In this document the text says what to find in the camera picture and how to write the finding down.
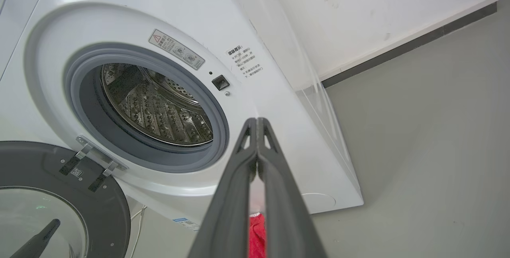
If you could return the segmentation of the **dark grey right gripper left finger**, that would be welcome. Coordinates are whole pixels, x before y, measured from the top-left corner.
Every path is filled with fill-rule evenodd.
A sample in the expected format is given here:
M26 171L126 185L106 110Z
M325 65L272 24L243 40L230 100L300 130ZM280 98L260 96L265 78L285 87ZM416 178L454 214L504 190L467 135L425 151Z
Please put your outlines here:
M257 171L256 125L256 119L249 118L241 128L189 251L190 258L249 256L249 191Z

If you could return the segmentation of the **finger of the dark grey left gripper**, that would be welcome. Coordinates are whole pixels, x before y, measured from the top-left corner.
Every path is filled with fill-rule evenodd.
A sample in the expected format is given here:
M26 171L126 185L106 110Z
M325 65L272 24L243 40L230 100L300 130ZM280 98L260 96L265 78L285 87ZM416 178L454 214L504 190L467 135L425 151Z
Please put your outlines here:
M60 225L60 220L51 220L42 231L29 239L18 251L13 253L11 258L40 258Z

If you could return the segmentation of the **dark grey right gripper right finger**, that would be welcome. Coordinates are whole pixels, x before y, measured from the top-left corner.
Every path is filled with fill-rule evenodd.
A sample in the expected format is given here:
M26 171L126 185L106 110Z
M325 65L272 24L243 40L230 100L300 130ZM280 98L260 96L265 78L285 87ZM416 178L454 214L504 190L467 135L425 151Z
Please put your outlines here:
M326 258L326 250L266 118L258 120L258 175L265 185L267 257Z

